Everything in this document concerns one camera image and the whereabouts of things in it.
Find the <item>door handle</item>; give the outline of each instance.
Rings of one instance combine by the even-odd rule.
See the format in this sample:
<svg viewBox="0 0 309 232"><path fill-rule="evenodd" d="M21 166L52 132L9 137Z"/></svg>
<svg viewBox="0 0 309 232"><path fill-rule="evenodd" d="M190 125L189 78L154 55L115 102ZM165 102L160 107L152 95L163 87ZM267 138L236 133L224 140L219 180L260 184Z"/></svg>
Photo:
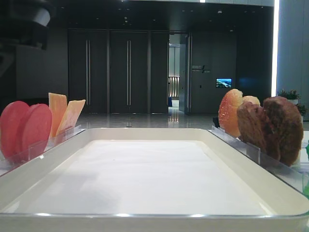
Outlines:
<svg viewBox="0 0 309 232"><path fill-rule="evenodd" d="M86 40L86 105L89 105L89 67L88 67L88 40Z"/></svg>
<svg viewBox="0 0 309 232"><path fill-rule="evenodd" d="M88 40L88 102L91 105L91 41Z"/></svg>
<svg viewBox="0 0 309 232"><path fill-rule="evenodd" d="M129 51L130 51L130 59L129 59L129 69L130 69L130 86L129 86L129 89L130 89L130 102L129 102L129 105L131 105L131 100L132 100L132 58L131 58L131 53L132 53L132 50L131 50L131 40L129 40Z"/></svg>
<svg viewBox="0 0 309 232"><path fill-rule="evenodd" d="M126 42L126 105L129 106L130 100L129 100L129 79L130 79L130 64L129 64L129 60L130 60L130 48L129 48L129 40Z"/></svg>

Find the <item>clear acrylic holder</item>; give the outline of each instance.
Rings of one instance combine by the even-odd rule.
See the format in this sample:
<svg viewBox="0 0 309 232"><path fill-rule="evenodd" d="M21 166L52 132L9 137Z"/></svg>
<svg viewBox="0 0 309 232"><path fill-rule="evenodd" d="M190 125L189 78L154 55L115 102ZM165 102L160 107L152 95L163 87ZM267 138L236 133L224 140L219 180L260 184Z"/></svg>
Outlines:
<svg viewBox="0 0 309 232"><path fill-rule="evenodd" d="M32 144L27 150L15 154L14 156L11 156L7 159L0 160L0 176L42 155L45 151L48 151L56 145L59 145L60 143L68 140L81 131L81 126L67 129L56 137Z"/></svg>
<svg viewBox="0 0 309 232"><path fill-rule="evenodd" d="M300 164L300 166L296 168L288 167L261 152L260 148L252 144L245 144L239 139L230 136L221 128L213 126L211 133L309 198L309 163L306 167L303 164Z"/></svg>

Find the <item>glossy floor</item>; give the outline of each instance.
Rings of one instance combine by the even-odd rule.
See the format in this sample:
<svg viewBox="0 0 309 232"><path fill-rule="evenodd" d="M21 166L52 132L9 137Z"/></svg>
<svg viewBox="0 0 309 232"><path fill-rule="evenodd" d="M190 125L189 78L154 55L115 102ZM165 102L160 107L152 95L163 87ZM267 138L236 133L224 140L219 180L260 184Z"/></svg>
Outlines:
<svg viewBox="0 0 309 232"><path fill-rule="evenodd" d="M178 101L168 114L87 114L81 115L76 125L83 128L200 128L209 130L216 115L185 115L178 110ZM304 123L309 131L309 122Z"/></svg>

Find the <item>green plant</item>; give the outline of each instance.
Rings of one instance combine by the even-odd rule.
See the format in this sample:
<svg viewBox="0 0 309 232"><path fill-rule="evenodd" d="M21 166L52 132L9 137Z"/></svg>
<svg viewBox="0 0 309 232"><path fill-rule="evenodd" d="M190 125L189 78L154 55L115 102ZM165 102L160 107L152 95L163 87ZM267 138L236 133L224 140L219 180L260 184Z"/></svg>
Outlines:
<svg viewBox="0 0 309 232"><path fill-rule="evenodd" d="M291 90L289 92L285 91L284 89L278 92L278 96L287 98L289 100L297 100L300 98L299 94L296 90Z"/></svg>
<svg viewBox="0 0 309 232"><path fill-rule="evenodd" d="M305 116L307 113L307 109L305 108L305 105L297 104L298 111L300 112L301 116Z"/></svg>

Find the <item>light strip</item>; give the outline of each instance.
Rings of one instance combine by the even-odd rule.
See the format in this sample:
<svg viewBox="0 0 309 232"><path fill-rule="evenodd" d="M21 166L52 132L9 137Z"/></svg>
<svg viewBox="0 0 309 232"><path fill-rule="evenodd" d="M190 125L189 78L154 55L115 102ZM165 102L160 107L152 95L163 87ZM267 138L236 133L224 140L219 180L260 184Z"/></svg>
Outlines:
<svg viewBox="0 0 309 232"><path fill-rule="evenodd" d="M273 33L273 45L272 45L272 75L271 75L271 96L272 97L275 97L277 95L279 8L280 8L280 0L275 0L274 33Z"/></svg>

